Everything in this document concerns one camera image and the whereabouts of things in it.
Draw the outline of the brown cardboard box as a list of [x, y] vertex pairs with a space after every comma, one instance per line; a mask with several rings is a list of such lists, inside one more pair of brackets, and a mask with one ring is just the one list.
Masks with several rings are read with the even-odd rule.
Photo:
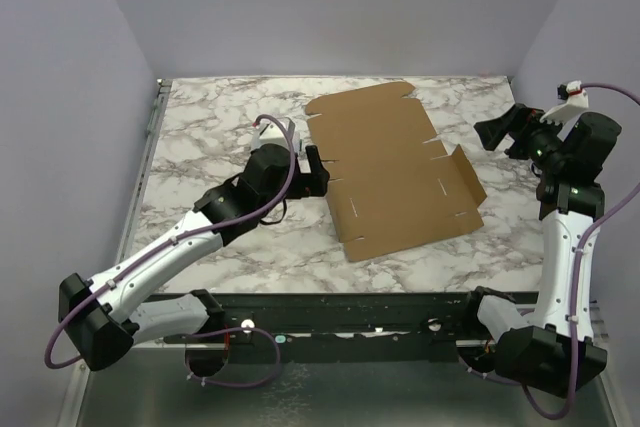
[[351, 262], [470, 234], [486, 192], [448, 152], [405, 81], [324, 95], [305, 109], [330, 173], [326, 199]]

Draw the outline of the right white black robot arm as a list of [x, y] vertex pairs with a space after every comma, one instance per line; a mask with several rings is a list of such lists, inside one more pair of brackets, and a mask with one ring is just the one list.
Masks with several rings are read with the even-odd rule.
[[592, 250], [597, 221], [604, 216], [600, 174], [621, 126], [596, 112], [583, 112], [566, 138], [563, 124], [541, 110], [513, 105], [502, 116], [475, 124], [485, 150], [505, 137], [511, 159], [529, 161], [540, 172], [536, 198], [543, 226], [544, 258], [535, 308], [518, 311], [508, 294], [478, 287], [459, 314], [461, 330], [496, 343], [497, 375], [560, 398], [598, 376], [606, 352], [593, 343], [589, 314]]

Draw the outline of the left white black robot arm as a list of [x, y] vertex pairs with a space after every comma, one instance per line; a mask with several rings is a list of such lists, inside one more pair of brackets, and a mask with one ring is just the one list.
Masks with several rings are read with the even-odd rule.
[[149, 303], [163, 284], [196, 261], [266, 224], [289, 200], [323, 197], [329, 173], [316, 146], [305, 148], [309, 172], [298, 157], [273, 143], [254, 150], [244, 170], [209, 189], [165, 234], [138, 253], [84, 279], [73, 273], [58, 290], [58, 334], [66, 334], [93, 371], [124, 357], [136, 344], [187, 335], [206, 342], [220, 332], [222, 309], [204, 291]]

